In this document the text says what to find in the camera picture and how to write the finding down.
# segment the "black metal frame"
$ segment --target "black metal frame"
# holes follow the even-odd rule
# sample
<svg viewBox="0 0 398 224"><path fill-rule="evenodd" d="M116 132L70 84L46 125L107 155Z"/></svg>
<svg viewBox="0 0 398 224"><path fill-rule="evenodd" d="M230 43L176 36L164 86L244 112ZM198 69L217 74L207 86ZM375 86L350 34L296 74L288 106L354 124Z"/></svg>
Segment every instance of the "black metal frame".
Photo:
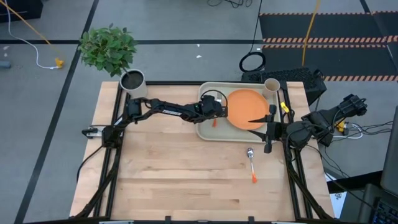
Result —
<svg viewBox="0 0 398 224"><path fill-rule="evenodd" d="M206 81L181 81L181 82L170 82L170 81L158 81L158 82L147 82L147 85L201 85L205 83ZM285 104L290 108L290 98L289 98L289 93L287 91L287 85L282 85L282 92L284 94L284 101ZM116 93L116 101L114 104L114 109L113 109L113 115L112 115L112 123L114 123L117 120L118 117L118 111L121 106L120 101L122 98L122 93L123 90L120 86L118 86L118 91ZM282 108L280 108L279 113L282 117ZM58 223L84 223L84 224L91 224L91 223L98 223L98 222L103 222L103 221L110 221L111 217L111 212L112 212L112 207L113 207L113 199L114 199L114 193L116 190L116 181L118 178L118 170L119 170L119 163L120 163L120 158L121 158L121 150L122 150L122 144L118 146L116 149L116 153L114 156L114 162L112 169L108 172L108 167L109 167L109 162L111 158L111 153L113 149L107 148L104 156L104 163L101 171L101 178L99 182L99 189L97 192L94 194L93 199L96 200L95 206L94 206L94 212L93 212L93 217L88 217L90 214L91 210L90 209L83 209L81 213L78 214L77 217L71 217L69 220L55 220L55 221L49 221L49 222L40 222L40 223L48 223L48 224L58 224ZM287 167L287 164L289 161L289 156L286 154L286 150L284 150L284 156L285 156L285 165ZM296 161L297 161L297 170L298 170L298 175L300 178L301 183L307 187L306 181L305 181L305 174L304 174L304 169L303 169L303 164L302 164L302 159L299 153L296 153L295 155ZM300 221L300 222L306 222L306 223L333 223L333 220L319 220L319 219L313 219L312 217L312 209L311 206L306 198L304 198L304 205L305 205L305 211L306 211L306 218L302 218L300 215L300 205L299 201L297 198L297 191L296 191L296 184L291 178L291 176L288 175L289 178L289 187L290 187L290 194L292 197L292 205L293 205L293 210L294 210L294 217L295 221ZM102 196L103 192L105 191L105 188L110 184L109 188L109 194L108 194L108 201L106 203L106 213L104 217L100 217L100 210L101 210L101 203L102 203ZM210 221L211 223L250 223L250 224L260 224L260 223L271 223L271 222L256 222L254 220L254 217L248 217L247 222L214 222ZM199 221L171 221L171 217L166 216L165 220L160 221L160 220L135 220L134 223L158 223L158 224L168 224L168 223L181 223L181 224L188 224L188 223L199 223Z"/></svg>

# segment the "wooden table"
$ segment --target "wooden table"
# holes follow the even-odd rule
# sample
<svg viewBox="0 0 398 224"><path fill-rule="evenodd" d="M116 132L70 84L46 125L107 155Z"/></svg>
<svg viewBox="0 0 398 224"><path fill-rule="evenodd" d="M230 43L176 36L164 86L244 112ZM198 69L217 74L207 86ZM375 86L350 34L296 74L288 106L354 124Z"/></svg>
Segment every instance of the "wooden table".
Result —
<svg viewBox="0 0 398 224"><path fill-rule="evenodd" d="M104 82L93 124L110 124L117 82ZM309 113L302 83L288 83L295 119ZM148 86L148 98L178 104L197 101L199 86ZM101 144L87 142L85 157ZM317 147L316 141L309 145ZM253 147L258 182L251 182L246 149ZM127 127L111 218L113 220L294 220L282 145L271 154L263 144L213 142L200 139L194 124L178 117L155 114ZM82 168L70 214L77 214L98 188L105 150ZM302 151L309 191L325 211L333 209L320 155L310 147ZM300 210L305 216L298 190ZM101 214L104 214L105 202Z"/></svg>

